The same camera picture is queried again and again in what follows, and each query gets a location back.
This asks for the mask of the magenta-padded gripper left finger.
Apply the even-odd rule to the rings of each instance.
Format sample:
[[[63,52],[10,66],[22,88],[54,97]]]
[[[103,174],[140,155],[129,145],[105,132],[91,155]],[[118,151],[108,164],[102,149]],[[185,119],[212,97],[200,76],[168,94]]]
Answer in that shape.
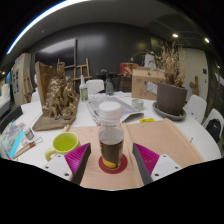
[[[90,154],[91,144],[87,143],[72,150],[66,155],[56,155],[43,166],[43,169],[79,185],[82,181]]]

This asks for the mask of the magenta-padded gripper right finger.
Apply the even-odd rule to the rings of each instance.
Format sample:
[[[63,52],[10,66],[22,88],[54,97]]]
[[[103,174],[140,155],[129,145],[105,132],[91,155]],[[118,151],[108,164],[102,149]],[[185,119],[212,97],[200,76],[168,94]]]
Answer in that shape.
[[[137,143],[133,144],[132,153],[136,159],[142,181],[145,185],[181,169],[167,154],[158,155]]]

